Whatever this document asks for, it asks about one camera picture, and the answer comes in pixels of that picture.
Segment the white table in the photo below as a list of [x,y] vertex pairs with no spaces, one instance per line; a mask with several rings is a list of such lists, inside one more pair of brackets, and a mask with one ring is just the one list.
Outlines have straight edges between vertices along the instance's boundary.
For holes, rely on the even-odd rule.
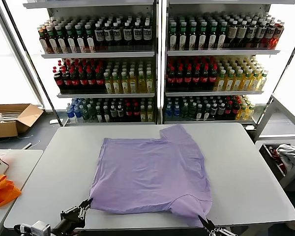
[[[1,150],[0,153],[6,153],[2,159],[9,164],[6,171],[8,180],[14,181],[15,186],[22,190],[38,160],[43,154],[42,150]],[[14,201],[0,207],[0,231],[3,228],[3,221],[9,213]]]
[[[170,125],[107,125],[58,129],[4,222],[44,221],[54,227],[60,212],[89,197],[103,138],[159,138]],[[295,209],[243,127],[238,123],[184,124],[205,157],[216,225],[295,220]],[[118,215],[89,209],[87,230],[181,228],[169,213]]]

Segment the orange bag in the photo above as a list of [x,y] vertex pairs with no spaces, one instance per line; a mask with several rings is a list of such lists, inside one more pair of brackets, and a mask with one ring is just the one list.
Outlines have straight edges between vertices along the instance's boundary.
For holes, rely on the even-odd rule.
[[21,191],[14,186],[13,181],[7,180],[6,175],[0,176],[0,207],[16,199]]

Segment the purple t-shirt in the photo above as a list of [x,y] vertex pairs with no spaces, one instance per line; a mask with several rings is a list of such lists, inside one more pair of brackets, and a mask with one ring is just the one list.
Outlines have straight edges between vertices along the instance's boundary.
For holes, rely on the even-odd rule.
[[90,190],[92,209],[112,213],[170,211],[202,227],[212,205],[204,157],[181,125],[160,139],[105,138]]

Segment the cardboard box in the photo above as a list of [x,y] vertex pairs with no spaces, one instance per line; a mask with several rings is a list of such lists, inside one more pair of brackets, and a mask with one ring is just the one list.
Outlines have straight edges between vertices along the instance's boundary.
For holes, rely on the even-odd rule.
[[18,136],[26,132],[38,120],[43,111],[32,104],[0,105],[0,110],[18,110],[17,121],[0,123],[0,138]]

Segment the shelf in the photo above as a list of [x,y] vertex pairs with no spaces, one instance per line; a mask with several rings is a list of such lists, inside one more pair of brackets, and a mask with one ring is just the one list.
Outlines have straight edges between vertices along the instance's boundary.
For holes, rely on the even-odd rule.
[[90,126],[90,125],[152,125],[155,122],[110,122],[110,123],[66,123],[64,126]]
[[243,49],[243,50],[193,50],[193,51],[167,51],[167,55],[174,56],[213,56],[213,55],[275,55],[280,50]]
[[61,53],[42,54],[46,59],[50,58],[143,58],[153,57],[154,52],[114,52],[114,53]]
[[246,95],[262,94],[263,91],[208,91],[208,92],[166,92],[167,97],[182,96],[226,96],[226,95]]
[[122,93],[122,94],[61,94],[57,95],[58,98],[122,98],[122,97],[155,97],[155,93]]
[[165,121],[164,124],[203,124],[203,123],[240,123],[242,125],[256,125],[253,120],[207,120],[207,121]]
[[295,4],[295,0],[169,0],[169,4]]
[[129,6],[152,5],[153,0],[58,0],[46,2],[29,2],[23,6],[27,9],[61,8],[61,7],[89,7],[89,6]]

